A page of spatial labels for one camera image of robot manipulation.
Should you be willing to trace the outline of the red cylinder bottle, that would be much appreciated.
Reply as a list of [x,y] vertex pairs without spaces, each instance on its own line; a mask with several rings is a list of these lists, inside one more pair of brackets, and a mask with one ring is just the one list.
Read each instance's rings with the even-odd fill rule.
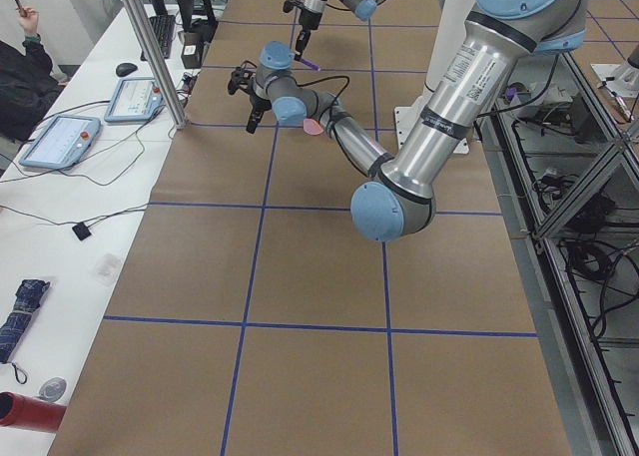
[[55,433],[67,407],[12,392],[1,393],[1,425],[15,429]]

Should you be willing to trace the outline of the clear plastic bag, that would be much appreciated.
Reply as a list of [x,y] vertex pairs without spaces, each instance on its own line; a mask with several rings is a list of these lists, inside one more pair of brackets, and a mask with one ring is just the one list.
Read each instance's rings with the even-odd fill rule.
[[122,269],[123,261],[116,255],[105,253],[98,258],[91,270],[92,277],[105,286],[116,283]]

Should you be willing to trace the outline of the round metal tin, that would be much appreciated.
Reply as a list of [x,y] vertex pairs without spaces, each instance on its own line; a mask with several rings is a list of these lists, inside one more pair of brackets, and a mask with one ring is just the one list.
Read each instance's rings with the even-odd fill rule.
[[39,388],[37,397],[46,402],[59,401],[67,390],[67,381],[63,377],[53,377],[45,381]]

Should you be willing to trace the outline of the near teach pendant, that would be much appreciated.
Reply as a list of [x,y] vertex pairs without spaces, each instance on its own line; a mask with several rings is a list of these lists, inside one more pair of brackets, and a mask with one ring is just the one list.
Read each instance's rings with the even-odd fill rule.
[[44,128],[19,164],[26,168],[65,170],[76,165],[101,131],[94,117],[58,115]]

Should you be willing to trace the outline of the teach pendant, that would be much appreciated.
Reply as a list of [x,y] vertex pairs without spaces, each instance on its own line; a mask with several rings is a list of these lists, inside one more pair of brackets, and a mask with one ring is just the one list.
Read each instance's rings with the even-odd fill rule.
[[26,168],[65,170],[76,165],[101,131],[94,117],[58,115],[44,128],[19,164]]
[[144,123],[164,103],[154,78],[122,78],[110,99],[104,120],[107,123]]

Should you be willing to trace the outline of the aluminium frame post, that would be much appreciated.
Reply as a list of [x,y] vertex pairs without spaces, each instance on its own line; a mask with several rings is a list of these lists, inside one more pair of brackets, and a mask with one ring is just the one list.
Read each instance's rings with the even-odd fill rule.
[[182,130],[187,124],[186,114],[179,100],[172,76],[165,63],[144,4],[142,0],[122,0],[122,2],[141,49],[151,67],[155,81],[160,88],[165,106],[172,117],[175,128]]

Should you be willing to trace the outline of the black box with label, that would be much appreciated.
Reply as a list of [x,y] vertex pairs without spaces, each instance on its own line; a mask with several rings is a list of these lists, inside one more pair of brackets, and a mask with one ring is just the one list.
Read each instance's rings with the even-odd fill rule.
[[185,69],[199,69],[204,58],[204,40],[197,32],[181,33],[181,60]]

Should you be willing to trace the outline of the pink mesh pen holder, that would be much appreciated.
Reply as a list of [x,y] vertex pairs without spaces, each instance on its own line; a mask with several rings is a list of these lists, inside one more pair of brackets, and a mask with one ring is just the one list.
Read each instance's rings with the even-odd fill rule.
[[310,118],[304,119],[303,130],[310,136],[319,136],[324,133],[323,126],[316,120]]

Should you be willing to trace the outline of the far teach pendant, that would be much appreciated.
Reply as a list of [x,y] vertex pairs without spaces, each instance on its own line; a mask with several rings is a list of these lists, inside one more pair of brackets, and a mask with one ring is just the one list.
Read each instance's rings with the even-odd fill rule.
[[144,123],[164,103],[154,78],[122,78],[110,99],[104,120],[107,123]]

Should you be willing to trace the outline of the folded blue umbrella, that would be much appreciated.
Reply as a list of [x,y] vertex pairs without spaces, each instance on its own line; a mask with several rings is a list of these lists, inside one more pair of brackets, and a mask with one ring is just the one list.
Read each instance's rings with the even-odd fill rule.
[[23,279],[15,293],[15,302],[5,322],[1,325],[1,363],[9,364],[18,384],[28,381],[26,371],[11,359],[20,339],[26,332],[32,317],[51,285],[42,279]]

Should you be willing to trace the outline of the black computer mouse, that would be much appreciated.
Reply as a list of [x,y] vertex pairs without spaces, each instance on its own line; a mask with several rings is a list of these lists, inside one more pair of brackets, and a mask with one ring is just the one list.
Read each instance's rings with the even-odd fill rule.
[[115,74],[117,77],[126,77],[131,75],[132,73],[138,70],[138,66],[134,63],[124,62],[119,64],[115,69]]

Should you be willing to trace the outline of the small black adapter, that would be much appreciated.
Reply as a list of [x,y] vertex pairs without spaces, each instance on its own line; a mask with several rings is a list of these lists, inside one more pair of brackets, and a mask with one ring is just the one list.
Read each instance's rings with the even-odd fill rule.
[[92,235],[90,226],[84,222],[75,223],[72,232],[79,241],[83,241]]

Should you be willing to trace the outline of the black keyboard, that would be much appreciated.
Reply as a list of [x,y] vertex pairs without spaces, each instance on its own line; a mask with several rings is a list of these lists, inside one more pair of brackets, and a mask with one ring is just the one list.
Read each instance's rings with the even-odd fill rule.
[[169,59],[175,34],[176,16],[171,14],[151,16],[149,22],[163,58]]

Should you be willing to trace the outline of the person in black jacket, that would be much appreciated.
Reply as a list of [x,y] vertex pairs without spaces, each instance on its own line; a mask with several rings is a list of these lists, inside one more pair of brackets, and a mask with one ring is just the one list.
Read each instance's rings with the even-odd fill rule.
[[24,52],[1,42],[1,134],[24,142],[63,87],[52,76],[53,62],[41,42],[39,12],[23,7],[18,11],[18,22],[24,31]]

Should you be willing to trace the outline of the purple highlighter pen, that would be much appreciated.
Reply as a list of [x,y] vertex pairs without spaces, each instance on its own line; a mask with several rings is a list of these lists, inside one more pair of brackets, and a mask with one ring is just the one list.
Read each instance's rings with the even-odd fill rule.
[[311,62],[309,60],[306,60],[304,58],[301,58],[300,62],[302,64],[304,64],[305,66],[309,67],[310,69],[314,70],[314,71],[320,71],[321,70],[321,67],[318,64],[316,64],[314,62]]

